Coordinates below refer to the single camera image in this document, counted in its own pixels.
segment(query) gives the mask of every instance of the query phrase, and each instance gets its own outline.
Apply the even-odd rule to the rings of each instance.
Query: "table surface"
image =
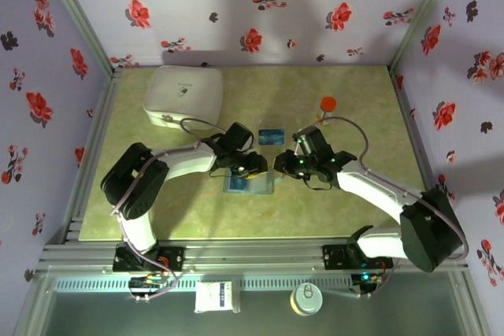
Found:
[[[412,146],[385,66],[219,68],[224,100],[218,125],[238,121],[257,136],[261,123],[282,124],[286,136],[315,121],[321,98],[338,100],[337,116],[361,125],[369,137],[365,162],[406,185],[423,188]],[[135,142],[152,149],[192,143],[183,131],[150,123],[143,99],[155,68],[125,69],[113,105],[87,210],[82,241],[119,240],[111,205],[99,189],[105,174]],[[321,130],[335,152],[359,155],[364,147],[352,126],[332,121]],[[202,136],[211,131],[200,131]],[[269,161],[285,146],[258,146]],[[164,184],[151,209],[159,239],[289,238],[347,236],[358,228],[390,223],[385,212],[341,190],[314,191],[300,180],[283,178],[273,195],[223,192],[223,178],[193,173]]]

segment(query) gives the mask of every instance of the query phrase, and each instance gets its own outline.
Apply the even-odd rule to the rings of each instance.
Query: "cable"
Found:
[[[311,190],[331,190],[332,189],[332,184],[329,183],[329,188],[313,188],[311,187],[310,185],[308,185],[308,180],[306,179],[306,177],[303,177],[302,178],[302,181],[304,182],[304,184],[309,187]]]
[[[455,234],[457,234],[457,236],[460,238],[460,240],[462,242],[462,245],[464,246],[464,250],[462,251],[461,254],[459,254],[457,256],[454,256],[454,257],[448,257],[448,258],[450,260],[463,260],[463,259],[465,259],[467,257],[467,255],[469,254],[469,244],[467,242],[467,238],[465,237],[464,231],[462,231],[452,220],[450,220],[447,216],[445,216],[444,214],[442,214],[434,206],[432,206],[431,204],[427,203],[422,198],[418,197],[416,194],[410,193],[407,190],[405,191],[405,189],[403,187],[401,187],[399,185],[396,185],[395,183],[393,183],[391,181],[388,181],[387,179],[385,179],[385,178],[383,178],[383,177],[381,177],[381,176],[373,173],[364,164],[364,161],[362,159],[364,158],[364,155],[366,155],[367,152],[368,152],[368,150],[369,150],[369,140],[368,140],[368,136],[366,135],[366,133],[364,132],[364,130],[362,129],[362,127],[360,127],[358,124],[356,124],[352,120],[349,120],[349,119],[347,119],[345,117],[339,117],[339,116],[331,116],[331,117],[328,117],[328,118],[324,118],[322,120],[318,120],[318,121],[314,122],[313,124],[311,124],[310,126],[315,126],[315,125],[320,124],[321,122],[327,121],[327,120],[341,120],[341,121],[345,121],[348,124],[351,124],[351,125],[355,126],[361,132],[361,135],[364,138],[365,147],[364,147],[364,150],[362,151],[361,155],[359,156],[358,161],[361,164],[362,168],[366,171],[366,174],[371,175],[371,176],[375,177],[376,179],[381,180],[384,183],[387,183],[388,185],[394,187],[397,190],[400,190],[401,192],[405,192],[405,195],[409,195],[409,196],[415,198],[423,206],[425,206],[427,209],[431,210],[444,223],[446,223],[447,226],[449,228],[451,228]]]
[[[140,251],[137,250],[137,248],[130,242],[128,236],[126,235],[126,231],[124,229],[124,226],[123,226],[123,221],[125,221],[123,215],[120,213],[120,207],[124,204],[124,202],[128,199],[129,195],[132,193],[132,191],[135,189],[135,186],[137,185],[137,183],[140,181],[140,179],[142,178],[143,174],[145,173],[145,171],[147,170],[147,168],[155,161],[157,160],[158,158],[160,157],[163,157],[164,155],[166,154],[174,154],[174,153],[182,153],[182,152],[186,152],[186,151],[192,151],[192,150],[196,150],[197,148],[200,147],[200,145],[202,144],[202,140],[201,140],[201,137],[197,134],[195,134],[194,132],[188,130],[183,124],[185,122],[188,122],[188,121],[196,121],[196,122],[201,122],[203,124],[207,124],[207,125],[210,125],[212,127],[215,127],[217,130],[220,130],[222,132],[226,132],[226,130],[218,127],[217,125],[214,125],[214,124],[211,124],[210,122],[207,122],[207,121],[204,121],[204,120],[198,120],[196,118],[184,118],[182,120],[180,120],[180,128],[182,130],[184,130],[185,132],[187,132],[189,135],[192,135],[196,138],[196,143],[193,145],[193,146],[188,146],[188,147],[180,147],[180,148],[175,148],[175,149],[168,149],[168,150],[164,150],[164,151],[161,151],[160,153],[154,155],[153,157],[151,157],[150,159],[148,159],[144,165],[140,168],[137,176],[135,177],[135,179],[132,181],[132,183],[130,184],[130,186],[127,188],[127,190],[124,192],[123,196],[120,198],[120,200],[116,203],[116,205],[113,207],[112,209],[112,212],[110,212],[110,215],[111,216],[115,216],[117,218],[117,221],[119,222],[119,228],[120,228],[120,232],[121,234],[123,235],[123,239],[126,241],[126,243],[128,244],[128,247],[130,248],[130,250],[136,255],[138,256],[140,259],[148,262],[149,264],[152,264],[154,265],[155,267],[158,267],[160,268],[161,270],[163,271],[167,271],[172,277],[173,277],[173,281],[172,281],[172,284],[164,289],[160,289],[158,291],[156,291],[155,293],[153,294],[145,294],[144,297],[140,297],[140,296],[134,296],[136,298],[137,301],[149,301],[150,299],[154,299],[156,297],[160,297],[161,295],[165,294],[165,293],[168,293],[170,290],[173,290],[177,283],[179,282],[179,278],[177,277],[177,275],[175,274],[175,272],[170,268],[170,267],[167,267],[157,261],[154,261],[154,260],[151,260],[149,257],[146,257],[144,256]]]

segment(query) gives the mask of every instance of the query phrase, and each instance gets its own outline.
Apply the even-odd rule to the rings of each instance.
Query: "robotic arm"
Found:
[[[367,226],[352,235],[354,243],[350,240],[350,247],[358,259],[406,258],[422,271],[430,272],[462,244],[454,230],[460,230],[460,224],[439,189],[420,192],[370,172],[354,155],[346,151],[334,153],[315,126],[293,137],[295,151],[287,150],[277,156],[275,170],[302,179],[307,186],[315,175],[330,187],[364,198],[399,224],[390,230]]]
[[[157,245],[149,209],[165,181],[192,172],[213,172],[218,168],[229,168],[233,175],[248,179],[267,172],[268,164],[263,156],[243,151],[252,138],[251,131],[234,123],[224,135],[202,139],[197,149],[191,146],[177,149],[183,152],[163,154],[161,150],[147,149],[142,143],[131,145],[102,180],[102,191],[112,205],[124,196],[143,165],[162,154],[146,168],[118,209],[129,242],[142,254],[149,253]]]

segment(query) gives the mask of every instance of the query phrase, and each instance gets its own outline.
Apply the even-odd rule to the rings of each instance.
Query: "can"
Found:
[[[302,283],[291,293],[291,307],[300,316],[315,315],[322,307],[322,292],[312,283]]]

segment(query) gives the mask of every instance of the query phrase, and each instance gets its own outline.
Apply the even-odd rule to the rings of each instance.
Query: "white robotic arm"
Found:
[[[294,134],[295,150],[276,157],[274,168],[308,186],[311,176],[331,187],[364,198],[385,211],[397,227],[363,227],[350,238],[353,255],[406,258],[423,271],[433,271],[465,240],[450,202],[437,188],[421,192],[377,175],[355,156],[334,153],[321,131],[310,126]]]

